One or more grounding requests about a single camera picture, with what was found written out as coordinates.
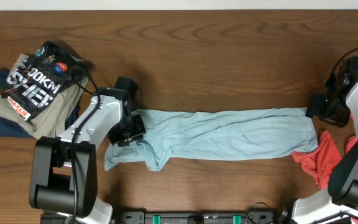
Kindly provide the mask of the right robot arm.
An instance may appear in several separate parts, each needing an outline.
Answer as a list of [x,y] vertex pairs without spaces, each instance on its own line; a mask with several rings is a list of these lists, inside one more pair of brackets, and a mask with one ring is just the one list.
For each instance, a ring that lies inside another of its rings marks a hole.
[[290,223],[331,223],[343,218],[358,221],[358,75],[346,95],[357,141],[339,161],[329,178],[328,187],[295,201]]

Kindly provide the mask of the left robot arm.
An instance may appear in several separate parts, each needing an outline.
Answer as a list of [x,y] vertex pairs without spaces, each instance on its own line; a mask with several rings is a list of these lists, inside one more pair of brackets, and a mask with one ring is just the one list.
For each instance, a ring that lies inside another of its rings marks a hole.
[[98,197],[96,151],[104,138],[127,146],[145,134],[133,114],[135,87],[100,88],[89,107],[55,138],[35,144],[29,204],[62,223],[110,223],[112,206]]

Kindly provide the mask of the light blue t-shirt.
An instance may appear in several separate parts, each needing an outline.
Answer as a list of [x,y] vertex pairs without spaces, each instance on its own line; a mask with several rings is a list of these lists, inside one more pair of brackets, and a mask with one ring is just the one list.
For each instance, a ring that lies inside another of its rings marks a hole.
[[144,161],[148,170],[160,171],[172,157],[243,161],[311,152],[318,141],[305,112],[305,108],[217,113],[137,110],[146,134],[128,146],[110,144],[104,168]]

